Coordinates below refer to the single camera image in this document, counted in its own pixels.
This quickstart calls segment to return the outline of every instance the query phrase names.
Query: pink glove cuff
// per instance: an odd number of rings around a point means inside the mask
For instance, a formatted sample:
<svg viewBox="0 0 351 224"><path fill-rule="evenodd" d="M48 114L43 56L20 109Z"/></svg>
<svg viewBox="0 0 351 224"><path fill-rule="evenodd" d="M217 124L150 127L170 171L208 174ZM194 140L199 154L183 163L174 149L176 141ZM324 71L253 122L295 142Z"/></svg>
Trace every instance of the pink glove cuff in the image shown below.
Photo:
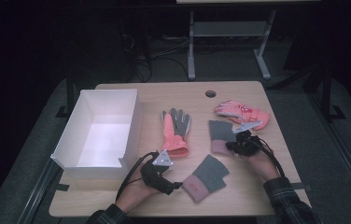
<svg viewBox="0 0 351 224"><path fill-rule="evenodd" d="M182 188L196 203L201 202L209 192L202 181L196 175L190 175L184 180Z"/></svg>
<svg viewBox="0 0 351 224"><path fill-rule="evenodd" d="M224 156L233 157L234 153L231 150L228 150L225 146L227 142L224 140L213 140L211 141L211 151L213 153L218 153Z"/></svg>
<svg viewBox="0 0 351 224"><path fill-rule="evenodd" d="M167 136L164 139L163 150L167 149L169 156L174 157L185 157L188 155L188 145L179 135Z"/></svg>

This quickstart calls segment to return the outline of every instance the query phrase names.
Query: glove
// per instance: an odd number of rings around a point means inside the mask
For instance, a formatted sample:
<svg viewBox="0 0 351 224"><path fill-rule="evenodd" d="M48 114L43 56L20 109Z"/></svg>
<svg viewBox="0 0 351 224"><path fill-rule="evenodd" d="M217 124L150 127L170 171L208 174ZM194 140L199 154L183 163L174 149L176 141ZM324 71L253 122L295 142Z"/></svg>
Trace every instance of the glove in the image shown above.
<svg viewBox="0 0 351 224"><path fill-rule="evenodd" d="M170 157L185 157L189 150L186 139L190 130L190 115L182 110L177 112L174 108L170 112L161 112L164 134L162 149L167 149Z"/></svg>
<svg viewBox="0 0 351 224"><path fill-rule="evenodd" d="M227 142L236 141L236 134L232 131L232 124L225 121L209 120L208 127L210 129L211 151L233 157L234 152L226 147Z"/></svg>
<svg viewBox="0 0 351 224"><path fill-rule="evenodd" d="M270 117L268 113L260 111L257 108L249 108L233 100L219 104L214 108L214 111L218 115L226 116L236 123L261 121L261 125L253 128L256 131L264 128Z"/></svg>
<svg viewBox="0 0 351 224"><path fill-rule="evenodd" d="M225 188L222 178L228 174L229 171L222 162L207 155L198 168L183 181L182 188L198 203L210 193Z"/></svg>

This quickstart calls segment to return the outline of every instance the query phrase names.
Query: wooden table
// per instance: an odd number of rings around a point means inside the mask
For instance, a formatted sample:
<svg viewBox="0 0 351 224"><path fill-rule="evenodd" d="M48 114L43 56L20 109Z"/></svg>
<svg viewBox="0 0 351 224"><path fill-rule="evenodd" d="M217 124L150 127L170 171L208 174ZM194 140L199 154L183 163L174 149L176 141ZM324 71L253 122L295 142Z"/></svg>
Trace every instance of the wooden table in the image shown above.
<svg viewBox="0 0 351 224"><path fill-rule="evenodd" d="M213 109L227 100L237 100L271 114L267 126L261 131L251 131L265 140L274 150L291 183L300 183L298 172L281 134L274 112L261 84L245 82L178 82L178 83L134 83L103 84L104 89L138 89L143 107L139 156L161 149L163 144L161 112L172 107L183 109L191 115L191 128L187 142L190 154L186 158L173 159L171 170L164 177L171 182L183 181L212 154L208 121L228 119L217 116ZM217 96L209 98L207 91ZM224 177L227 186L200 203L194 203L183 189L171 195L155 195L135 208L129 215L135 217L194 217L194 216L265 216L274 213L262 188L262 180L253 173L246 162L212 154L230 171ZM106 209L115 201L122 180L73 179L63 174L60 186L69 186L67 191L56 190L49 213L54 217L85 217L94 211ZM301 200L309 203L304 189L296 190Z"/></svg>

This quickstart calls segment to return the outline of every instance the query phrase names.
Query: plaid sleeve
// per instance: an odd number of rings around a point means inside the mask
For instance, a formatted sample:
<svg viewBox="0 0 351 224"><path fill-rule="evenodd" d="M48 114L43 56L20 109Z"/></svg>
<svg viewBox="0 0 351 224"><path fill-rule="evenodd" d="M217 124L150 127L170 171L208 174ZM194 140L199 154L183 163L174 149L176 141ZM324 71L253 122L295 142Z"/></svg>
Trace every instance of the plaid sleeve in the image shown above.
<svg viewBox="0 0 351 224"><path fill-rule="evenodd" d="M120 210L116 205L111 204L105 211L99 210L95 212L87 224L129 224L132 221L127 217L126 213Z"/></svg>
<svg viewBox="0 0 351 224"><path fill-rule="evenodd" d="M268 180L263 187L278 223L322 223L312 208L300 200L286 177Z"/></svg>

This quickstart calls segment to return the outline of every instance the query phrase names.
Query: hand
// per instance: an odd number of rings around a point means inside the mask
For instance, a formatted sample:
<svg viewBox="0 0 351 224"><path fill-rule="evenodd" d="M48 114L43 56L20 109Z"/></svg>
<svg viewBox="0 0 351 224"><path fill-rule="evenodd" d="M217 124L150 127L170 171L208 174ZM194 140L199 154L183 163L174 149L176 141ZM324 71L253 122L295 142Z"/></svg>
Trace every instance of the hand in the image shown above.
<svg viewBox="0 0 351 224"><path fill-rule="evenodd" d="M266 146L264 147L268 149L270 152L272 152L272 154L274 154L273 150L269 149ZM256 154L249 157L246 157L246 156L239 156L239 157L247 161L251 165L253 170L258 175L260 175L260 177L262 177L265 181L280 177L280 174L278 173L274 163L268 157L268 155L266 155L262 150L259 150Z"/></svg>
<svg viewBox="0 0 351 224"><path fill-rule="evenodd" d="M144 164L141 164L134 171L129 180L130 184L126 186L126 188L120 194L118 200L115 202L115 205L124 213L130 212L150 196L160 193L158 190L147 186L144 183L140 172L140 169L143 165Z"/></svg>

